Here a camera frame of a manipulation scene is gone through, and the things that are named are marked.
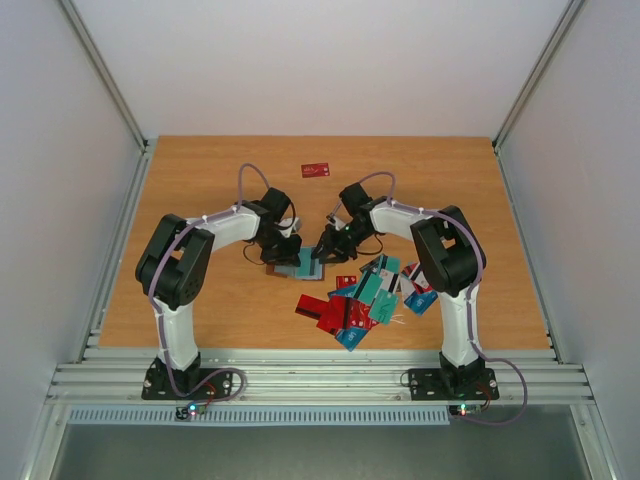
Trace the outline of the teal card bottom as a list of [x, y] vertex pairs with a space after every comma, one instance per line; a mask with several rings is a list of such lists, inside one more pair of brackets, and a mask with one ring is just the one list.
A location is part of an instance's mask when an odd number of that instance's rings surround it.
[[358, 302], [370, 306], [382, 285], [382, 278], [368, 272], [363, 275], [354, 290], [352, 298]]

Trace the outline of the teal card with stripe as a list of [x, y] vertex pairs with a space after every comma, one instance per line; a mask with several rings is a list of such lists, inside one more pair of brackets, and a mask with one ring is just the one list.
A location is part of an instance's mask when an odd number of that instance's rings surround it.
[[295, 269], [294, 277], [304, 281], [320, 281], [324, 279], [324, 266], [319, 260], [311, 258], [312, 247], [302, 247], [299, 256], [301, 265]]

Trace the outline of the blue card bottom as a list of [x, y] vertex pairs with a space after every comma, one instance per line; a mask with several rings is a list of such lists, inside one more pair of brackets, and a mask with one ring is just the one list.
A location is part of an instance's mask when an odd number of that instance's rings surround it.
[[347, 351], [354, 351], [361, 341], [369, 333], [367, 329], [360, 327], [350, 327], [340, 330], [336, 335], [336, 341], [342, 345]]

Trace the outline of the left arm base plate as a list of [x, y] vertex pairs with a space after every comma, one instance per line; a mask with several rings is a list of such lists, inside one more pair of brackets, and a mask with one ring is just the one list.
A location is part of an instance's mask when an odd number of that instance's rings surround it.
[[153, 364], [145, 374], [141, 398], [147, 401], [204, 401], [210, 398], [229, 397], [233, 387], [232, 373], [222, 373], [211, 377], [206, 384], [195, 389], [209, 373], [213, 372], [213, 369], [206, 368], [196, 368], [189, 371], [173, 370], [174, 382], [178, 390], [182, 393], [190, 393], [187, 397], [180, 397], [171, 386], [165, 365], [162, 362]]

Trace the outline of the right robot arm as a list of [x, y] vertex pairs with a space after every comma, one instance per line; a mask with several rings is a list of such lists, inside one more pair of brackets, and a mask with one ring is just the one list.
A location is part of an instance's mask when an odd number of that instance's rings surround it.
[[456, 206], [429, 210], [390, 197], [370, 197], [359, 183], [340, 193], [351, 217], [340, 224], [328, 216], [312, 256], [322, 263], [344, 263], [375, 234], [411, 240], [428, 285], [438, 293], [443, 322], [440, 381], [453, 396], [473, 389], [485, 370], [477, 340], [477, 294], [486, 258], [462, 211]]

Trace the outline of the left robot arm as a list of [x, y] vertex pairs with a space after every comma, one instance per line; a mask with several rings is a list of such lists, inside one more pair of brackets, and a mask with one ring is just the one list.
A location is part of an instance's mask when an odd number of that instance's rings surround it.
[[269, 187], [259, 200], [242, 200], [199, 218], [161, 218], [135, 270], [156, 318], [159, 351], [145, 374], [143, 397], [189, 398], [214, 375], [201, 367], [194, 336], [194, 304], [210, 257], [231, 244], [256, 244], [266, 265], [301, 264], [302, 239], [293, 201]]

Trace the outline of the brown leather card holder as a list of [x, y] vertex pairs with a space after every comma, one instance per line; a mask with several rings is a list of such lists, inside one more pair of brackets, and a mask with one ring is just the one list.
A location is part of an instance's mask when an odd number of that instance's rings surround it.
[[313, 247], [302, 247], [299, 253], [299, 266], [268, 265], [266, 274], [303, 281], [321, 281], [324, 279], [324, 265], [312, 257], [312, 252]]

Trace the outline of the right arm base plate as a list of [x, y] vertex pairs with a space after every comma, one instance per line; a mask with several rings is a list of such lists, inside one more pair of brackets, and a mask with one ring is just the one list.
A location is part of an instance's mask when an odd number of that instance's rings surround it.
[[462, 383], [437, 368], [409, 369], [407, 373], [413, 401], [493, 401], [500, 398], [495, 373], [489, 368], [484, 368], [475, 379]]

